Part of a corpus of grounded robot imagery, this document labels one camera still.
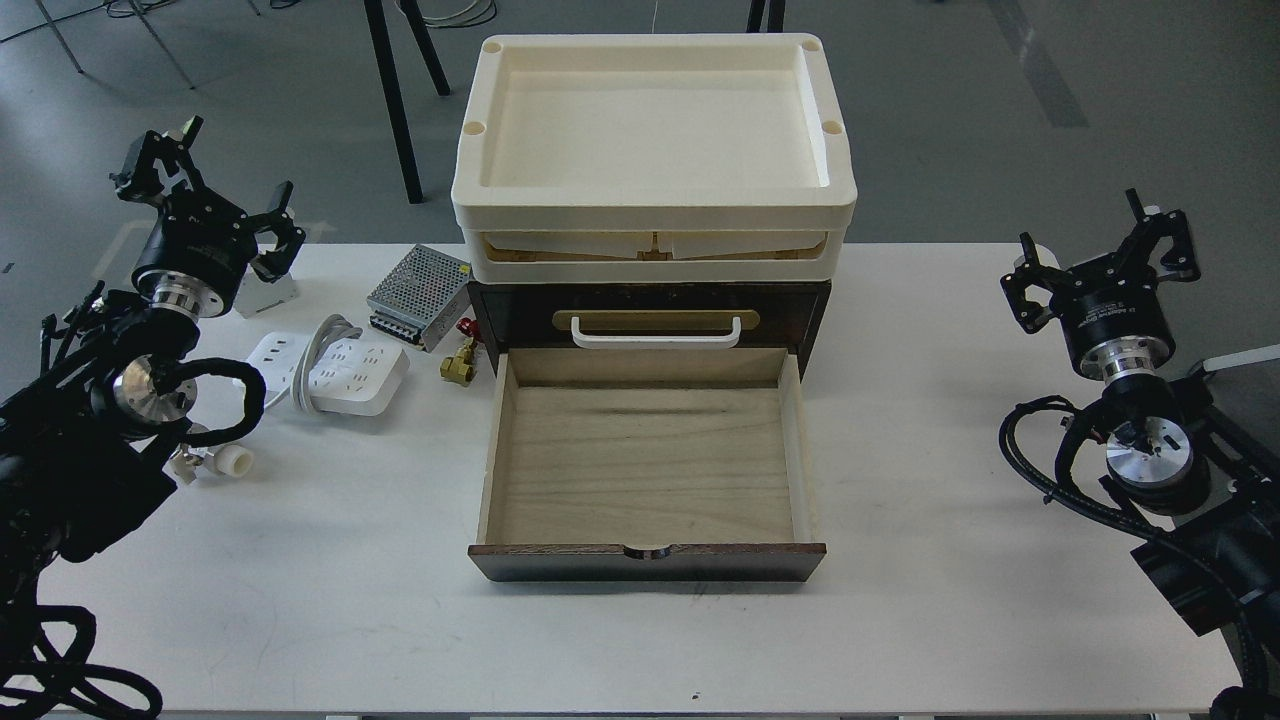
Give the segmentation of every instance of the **robotic arm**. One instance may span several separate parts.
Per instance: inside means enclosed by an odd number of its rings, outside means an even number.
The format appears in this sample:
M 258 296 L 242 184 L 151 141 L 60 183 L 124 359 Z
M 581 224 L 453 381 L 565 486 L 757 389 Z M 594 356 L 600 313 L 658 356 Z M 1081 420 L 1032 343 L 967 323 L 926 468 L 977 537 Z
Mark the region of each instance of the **robotic arm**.
M 230 309 L 248 268 L 274 282 L 306 236 L 285 211 L 288 182 L 252 217 L 205 186 L 189 155 L 201 124 L 197 117 L 180 133 L 147 132 L 111 176 L 122 200 L 157 209 L 132 274 L 136 292 L 104 293 L 100 282 L 65 327 L 45 318 L 40 377 L 0 404 L 0 696 L 20 701 L 0 705 L 5 717 L 38 717 L 58 703 L 102 717 L 160 712 L 151 683 L 86 662 L 93 616 L 38 605 L 37 579 L 55 557 L 82 562 L 137 529 L 174 492 L 163 468 L 179 445 L 233 442 L 262 418 L 266 387 L 251 365 L 183 359 L 200 338 L 197 322 Z M 260 254 L 256 236 L 268 231 L 276 245 Z M 187 415 L 201 375 L 244 383 L 239 423 L 193 432 Z M 148 442 L 136 450 L 140 441 Z M 55 648 L 45 623 L 72 624 L 70 647 Z M 9 687 L 23 675 L 42 689 Z M 88 679 L 132 687 L 150 707 L 129 708 Z
M 1041 265 L 1029 234 L 1023 258 L 1001 278 L 1015 320 L 1027 333 L 1061 320 L 1071 369 L 1102 380 L 1102 397 L 1076 409 L 1059 396 L 1019 405 L 1000 429 L 1009 464 L 1061 505 L 1146 541 L 1133 551 L 1142 570 L 1197 633 L 1228 624 L 1240 635 L 1243 688 L 1225 691 L 1215 717 L 1280 717 L 1280 700 L 1266 694 L 1263 648 L 1280 659 L 1280 462 L 1212 406 L 1202 375 L 1165 382 L 1156 375 L 1174 352 L 1156 287 L 1199 279 L 1187 217 L 1144 208 L 1126 192 L 1135 225 L 1119 250 L 1066 270 Z M 1171 249 L 1151 255 L 1160 241 Z M 1048 306 L 1028 300 L 1047 290 Z M 1018 423 L 1034 413 L 1069 415 L 1052 477 L 1016 443 Z M 1100 484 L 1114 506 L 1098 502 L 1071 478 L 1087 441 L 1106 445 L 1107 475 Z M 1222 445 L 1236 456 L 1229 455 Z M 1230 500 L 1210 507 L 1210 462 L 1233 480 Z M 1178 520 L 1174 530 L 1152 524 L 1139 507 Z

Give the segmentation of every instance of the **white plastic tray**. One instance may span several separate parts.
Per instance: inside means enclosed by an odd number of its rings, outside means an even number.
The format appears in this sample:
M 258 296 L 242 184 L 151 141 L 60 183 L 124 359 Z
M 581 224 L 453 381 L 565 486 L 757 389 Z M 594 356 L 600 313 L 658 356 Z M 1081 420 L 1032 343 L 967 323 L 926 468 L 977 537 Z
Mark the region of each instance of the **white plastic tray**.
M 484 282 L 824 279 L 856 196 L 810 35 L 492 37 L 453 183 Z

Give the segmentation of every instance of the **white power strip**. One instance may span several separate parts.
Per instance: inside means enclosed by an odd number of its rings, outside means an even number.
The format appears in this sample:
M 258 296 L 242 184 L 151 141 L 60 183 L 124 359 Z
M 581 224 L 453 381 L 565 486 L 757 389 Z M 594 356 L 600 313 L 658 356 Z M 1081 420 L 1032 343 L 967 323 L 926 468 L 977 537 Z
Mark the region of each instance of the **white power strip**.
M 310 341 L 302 333 L 268 333 L 247 363 L 262 373 L 268 391 L 288 392 Z M 398 342 L 339 340 L 316 359 L 307 375 L 311 404 L 325 413 L 378 415 L 387 410 L 407 372 L 408 355 Z

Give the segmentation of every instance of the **white cable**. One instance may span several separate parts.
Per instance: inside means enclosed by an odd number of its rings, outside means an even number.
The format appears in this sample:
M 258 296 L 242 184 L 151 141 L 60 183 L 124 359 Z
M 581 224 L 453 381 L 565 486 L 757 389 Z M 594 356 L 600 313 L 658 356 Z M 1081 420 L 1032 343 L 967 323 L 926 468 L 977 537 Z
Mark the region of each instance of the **white cable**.
M 316 366 L 316 360 L 324 355 L 325 350 L 330 345 L 338 342 L 339 340 L 348 340 L 360 337 L 362 331 L 353 327 L 347 318 L 342 315 L 329 315 L 320 323 L 316 332 L 311 336 L 311 342 L 307 343 L 306 350 L 302 351 L 302 357 L 298 359 L 298 364 L 293 366 L 293 377 L 289 379 L 289 388 L 278 392 L 266 404 L 266 410 L 270 410 L 282 400 L 284 396 L 293 397 L 293 405 L 303 413 L 320 413 L 311 404 L 311 370 Z

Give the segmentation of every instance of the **wooden drawer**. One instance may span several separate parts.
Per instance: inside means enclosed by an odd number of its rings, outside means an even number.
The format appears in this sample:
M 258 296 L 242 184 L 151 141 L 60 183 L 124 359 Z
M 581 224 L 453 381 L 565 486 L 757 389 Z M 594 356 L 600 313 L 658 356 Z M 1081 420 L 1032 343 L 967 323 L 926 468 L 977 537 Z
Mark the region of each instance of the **wooden drawer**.
M 814 537 L 794 354 L 500 355 L 468 550 L 488 578 L 803 582 Z
M 804 377 L 822 322 L 831 282 L 664 283 L 664 284 L 483 284 L 468 286 L 485 350 L 498 359 L 513 347 L 572 347 L 557 314 L 575 310 L 749 310 L 756 324 L 742 331 L 740 347 L 783 347 L 796 355 Z

